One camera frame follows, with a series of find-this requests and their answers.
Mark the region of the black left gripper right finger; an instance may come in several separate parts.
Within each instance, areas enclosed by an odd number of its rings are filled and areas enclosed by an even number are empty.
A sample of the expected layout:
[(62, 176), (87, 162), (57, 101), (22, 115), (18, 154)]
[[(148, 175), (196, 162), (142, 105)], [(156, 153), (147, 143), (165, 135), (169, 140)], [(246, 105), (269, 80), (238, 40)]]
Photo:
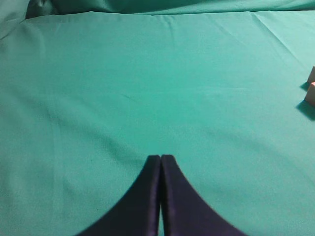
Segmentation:
[(161, 207), (166, 236), (244, 236), (194, 190), (173, 155), (161, 157)]

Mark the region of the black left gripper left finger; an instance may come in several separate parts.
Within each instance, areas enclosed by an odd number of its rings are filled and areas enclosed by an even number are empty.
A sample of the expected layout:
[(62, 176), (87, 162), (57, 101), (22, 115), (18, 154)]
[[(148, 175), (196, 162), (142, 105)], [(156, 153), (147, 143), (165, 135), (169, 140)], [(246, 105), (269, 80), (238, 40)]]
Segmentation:
[(160, 157), (148, 156), (123, 197), (80, 236), (156, 236), (159, 224)]

